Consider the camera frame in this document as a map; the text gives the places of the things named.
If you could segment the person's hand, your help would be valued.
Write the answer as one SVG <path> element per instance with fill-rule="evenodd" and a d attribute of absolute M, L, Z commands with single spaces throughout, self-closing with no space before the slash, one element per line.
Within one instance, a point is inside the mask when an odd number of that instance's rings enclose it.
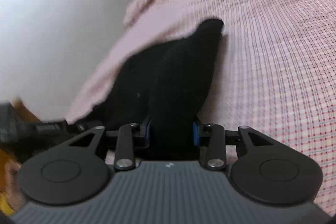
<path fill-rule="evenodd" d="M 21 209 L 27 202 L 17 182 L 21 164 L 9 160 L 4 167 L 5 187 L 1 189 L 1 213 L 9 217 Z"/>

